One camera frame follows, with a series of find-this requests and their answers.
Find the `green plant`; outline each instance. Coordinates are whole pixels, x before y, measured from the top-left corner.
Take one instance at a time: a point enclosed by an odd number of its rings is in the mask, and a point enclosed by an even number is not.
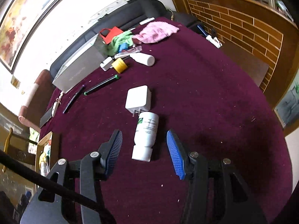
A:
[[[295,89],[296,89],[296,92],[299,93],[299,83],[295,82]]]

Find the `keychain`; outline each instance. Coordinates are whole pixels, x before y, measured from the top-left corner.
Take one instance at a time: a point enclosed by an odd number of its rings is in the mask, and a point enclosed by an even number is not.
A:
[[[58,109],[58,106],[61,105],[61,99],[62,99],[63,94],[64,94],[64,92],[61,91],[59,98],[57,98],[56,101],[55,101],[55,103],[53,104],[52,117],[55,116],[55,114],[57,112],[57,109]]]

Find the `yellow container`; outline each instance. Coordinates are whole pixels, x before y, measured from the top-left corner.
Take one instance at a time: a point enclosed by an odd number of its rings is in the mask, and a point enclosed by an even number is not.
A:
[[[113,66],[113,68],[115,69],[115,71],[117,71],[117,73],[122,73],[125,69],[128,68],[128,66],[121,58],[118,58],[115,62],[111,64],[111,66]]]

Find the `gray box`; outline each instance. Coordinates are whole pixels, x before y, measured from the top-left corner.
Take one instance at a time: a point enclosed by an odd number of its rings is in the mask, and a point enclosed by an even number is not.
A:
[[[107,57],[107,45],[104,44],[100,36],[95,35],[61,66],[53,80],[53,85],[67,93],[82,79],[99,68],[101,62]]]

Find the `pink cloth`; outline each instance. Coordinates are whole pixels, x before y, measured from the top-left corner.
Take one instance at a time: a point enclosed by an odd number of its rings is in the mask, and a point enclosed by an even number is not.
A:
[[[138,35],[134,35],[133,38],[145,44],[156,43],[179,30],[176,26],[166,22],[151,22]]]

